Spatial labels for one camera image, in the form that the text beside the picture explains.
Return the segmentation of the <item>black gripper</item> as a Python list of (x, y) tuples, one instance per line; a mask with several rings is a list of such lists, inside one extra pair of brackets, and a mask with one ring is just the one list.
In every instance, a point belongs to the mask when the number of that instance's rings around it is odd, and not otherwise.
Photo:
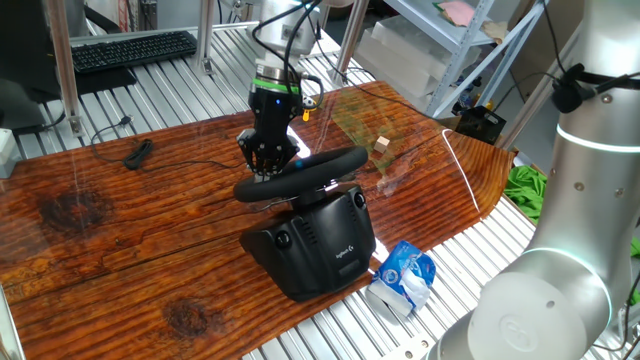
[(256, 175), (265, 176), (262, 144), (276, 144), (268, 153), (267, 174), (282, 172), (299, 152), (297, 140), (287, 135), (293, 118), (302, 114), (302, 96), (256, 89), (249, 94), (249, 106), (254, 113), (254, 129), (245, 129), (237, 136), (237, 143), (247, 163)]

